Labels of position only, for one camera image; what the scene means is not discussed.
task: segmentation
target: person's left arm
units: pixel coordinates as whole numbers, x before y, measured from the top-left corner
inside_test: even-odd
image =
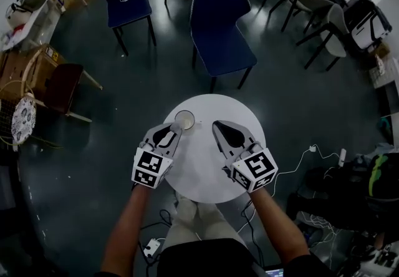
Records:
[[[133,275],[138,236],[151,188],[137,185],[107,242],[101,271],[121,277]]]

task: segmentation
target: forearm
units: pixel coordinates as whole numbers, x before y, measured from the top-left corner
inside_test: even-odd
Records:
[[[274,249],[283,263],[309,254],[303,234],[264,188],[250,193],[249,196]]]
[[[145,207],[151,188],[138,185],[113,229],[105,249],[102,271],[131,276]]]

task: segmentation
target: person's right arm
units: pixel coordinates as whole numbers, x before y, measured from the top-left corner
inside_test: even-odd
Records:
[[[301,231],[275,203],[266,189],[260,188],[249,196],[283,264],[310,254]]]

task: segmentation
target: floor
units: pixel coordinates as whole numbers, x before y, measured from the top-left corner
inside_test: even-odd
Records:
[[[71,276],[90,276],[99,269],[105,242],[130,194],[133,155],[145,131],[162,123],[180,102],[209,90],[204,67],[197,63],[191,69],[191,0],[168,0],[168,9],[163,0],[149,1],[157,47],[151,43],[147,22],[139,21],[124,28],[130,55],[123,56],[107,27],[104,0],[66,12],[51,40],[55,49],[71,62],[84,65],[104,86],[99,91],[80,85],[74,99],[72,110],[90,117],[91,124],[39,111],[35,135],[63,149],[33,140],[21,148],[21,177],[32,215],[37,217],[37,232],[46,255]],[[269,0],[259,9],[262,0],[251,0],[251,12],[238,26],[258,64],[241,90],[236,88],[242,76],[238,72],[218,79],[215,93],[233,97],[255,113],[282,172],[294,170],[303,151],[315,143],[323,155],[345,148],[348,160],[356,153],[372,151],[384,140],[376,128],[378,102],[367,73],[351,58],[325,72],[331,62],[325,51],[304,70],[320,41],[316,38],[296,47],[307,17],[299,14],[281,33],[289,5],[283,4],[268,17],[277,1]],[[336,162],[333,157],[322,160],[317,153],[306,153],[296,173],[279,177],[278,204],[286,207],[288,195],[300,185],[306,170]],[[267,186],[271,193],[273,186]],[[164,181],[152,193],[144,224],[160,221],[159,210],[172,210],[173,200],[173,190]],[[219,205],[237,230],[244,223],[240,212],[247,200],[243,195]],[[253,225],[266,264],[278,263],[257,216]],[[167,227],[156,226],[143,231],[140,239],[146,244],[166,233]],[[241,236],[257,255],[248,227]],[[344,259],[348,238],[341,232],[335,240],[333,269]],[[313,249],[327,265],[330,250],[331,243]],[[145,275],[140,255],[135,273]],[[155,276],[154,268],[150,274]]]

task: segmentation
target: gray pants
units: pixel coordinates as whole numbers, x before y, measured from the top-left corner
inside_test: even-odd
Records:
[[[197,212],[197,205],[187,198],[182,198],[177,206],[177,214],[166,236],[162,250],[191,241],[198,241],[193,231],[193,221]],[[226,221],[215,204],[198,204],[199,217],[202,220],[205,240],[232,238],[242,243],[245,242],[233,227]]]

